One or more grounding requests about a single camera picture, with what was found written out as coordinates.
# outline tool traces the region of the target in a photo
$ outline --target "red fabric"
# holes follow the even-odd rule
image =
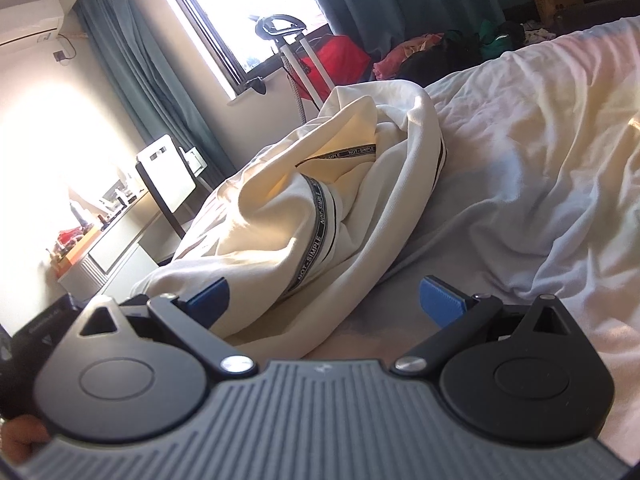
[[[357,83],[371,61],[369,55],[353,43],[348,36],[332,37],[316,51],[316,56],[337,86]],[[318,91],[322,101],[326,101],[329,97],[329,88],[318,69],[308,56],[300,57],[300,61],[311,69],[311,72],[308,72],[306,76]],[[300,97],[311,101],[311,96],[304,90],[304,85],[298,74],[294,72],[291,75],[300,85],[298,86]]]

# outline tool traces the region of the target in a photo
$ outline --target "window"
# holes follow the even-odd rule
[[[216,54],[237,94],[245,83],[282,66],[271,41],[258,38],[251,16],[289,14],[305,22],[311,37],[329,32],[315,0],[177,0],[201,39]]]

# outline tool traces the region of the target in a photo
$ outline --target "blue gripper pad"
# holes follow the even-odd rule
[[[229,284],[224,278],[201,290],[184,305],[184,313],[204,328],[211,328],[229,307]]]
[[[440,328],[453,323],[466,312],[468,297],[457,294],[433,276],[420,282],[420,307]]]

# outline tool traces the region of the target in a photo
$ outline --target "bed sheet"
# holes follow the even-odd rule
[[[428,87],[449,152],[383,281],[309,357],[389,362],[436,327],[436,274],[514,304],[557,294],[616,383],[601,440],[640,460],[640,18],[504,54]]]

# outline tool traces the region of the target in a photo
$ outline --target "white air conditioner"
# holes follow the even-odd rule
[[[64,17],[58,0],[0,9],[0,56],[54,40]]]

